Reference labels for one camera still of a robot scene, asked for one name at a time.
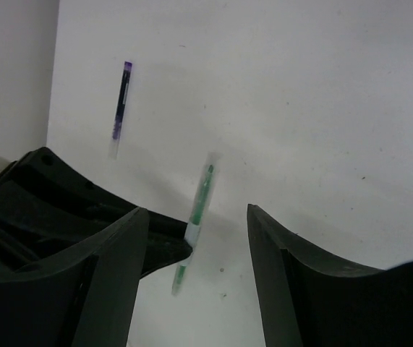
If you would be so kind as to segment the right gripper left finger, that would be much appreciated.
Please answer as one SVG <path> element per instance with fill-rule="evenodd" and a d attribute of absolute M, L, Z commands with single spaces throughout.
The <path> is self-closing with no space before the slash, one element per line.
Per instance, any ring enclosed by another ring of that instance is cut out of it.
<path fill-rule="evenodd" d="M 19 270 L 0 263 L 0 346 L 125 346 L 148 223 L 137 208 Z"/>

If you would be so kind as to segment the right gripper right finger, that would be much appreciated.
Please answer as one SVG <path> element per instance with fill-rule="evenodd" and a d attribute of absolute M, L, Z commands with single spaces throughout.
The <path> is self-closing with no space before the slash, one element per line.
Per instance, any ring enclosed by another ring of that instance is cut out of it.
<path fill-rule="evenodd" d="M 267 346 L 413 346 L 413 261 L 346 260 L 257 205 L 247 230 Z"/>

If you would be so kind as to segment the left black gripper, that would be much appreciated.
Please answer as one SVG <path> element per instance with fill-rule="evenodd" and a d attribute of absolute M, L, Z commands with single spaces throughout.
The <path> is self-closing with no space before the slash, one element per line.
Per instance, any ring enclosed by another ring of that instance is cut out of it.
<path fill-rule="evenodd" d="M 0 278 L 142 275 L 148 214 L 46 147 L 0 171 Z"/>

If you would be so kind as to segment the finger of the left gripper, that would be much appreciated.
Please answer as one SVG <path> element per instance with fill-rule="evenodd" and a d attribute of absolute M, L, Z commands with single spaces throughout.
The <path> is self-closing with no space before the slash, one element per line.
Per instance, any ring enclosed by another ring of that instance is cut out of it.
<path fill-rule="evenodd" d="M 191 254 L 192 247 L 184 239 L 150 231 L 140 277 L 144 278 L 161 268 L 181 262 Z"/>
<path fill-rule="evenodd" d="M 133 205 L 138 210 L 143 210 L 148 230 L 148 238 L 167 237 L 171 239 L 183 239 L 187 223 L 182 220 L 162 215 L 160 213 L 148 210 L 144 207 Z"/>

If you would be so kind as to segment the green pen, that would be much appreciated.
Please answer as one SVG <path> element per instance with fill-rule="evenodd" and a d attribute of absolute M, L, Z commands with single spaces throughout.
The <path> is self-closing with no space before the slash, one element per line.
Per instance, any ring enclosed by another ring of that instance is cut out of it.
<path fill-rule="evenodd" d="M 184 240 L 192 248 L 192 253 L 185 260 L 177 264 L 171 288 L 172 296 L 176 296 L 180 292 L 187 267 L 191 263 L 193 254 L 195 253 L 203 220 L 205 214 L 208 212 L 210 200 L 213 195 L 220 159 L 220 153 L 209 153 L 203 166 L 202 175 L 193 200 L 192 211 L 184 233 Z"/>

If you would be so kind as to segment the purple pen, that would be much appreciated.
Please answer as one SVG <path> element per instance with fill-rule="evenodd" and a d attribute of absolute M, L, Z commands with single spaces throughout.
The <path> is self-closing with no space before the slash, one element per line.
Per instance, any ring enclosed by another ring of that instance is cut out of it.
<path fill-rule="evenodd" d="M 119 141 L 121 138 L 122 124 L 124 119 L 124 112 L 127 103 L 127 93 L 129 89 L 129 81 L 132 71 L 132 63 L 126 61 L 122 72 L 122 79 L 119 88 L 118 101 L 116 105 L 116 114 L 114 118 L 114 125 L 111 133 L 111 145 L 109 155 L 111 158 L 116 159 L 119 149 Z"/>

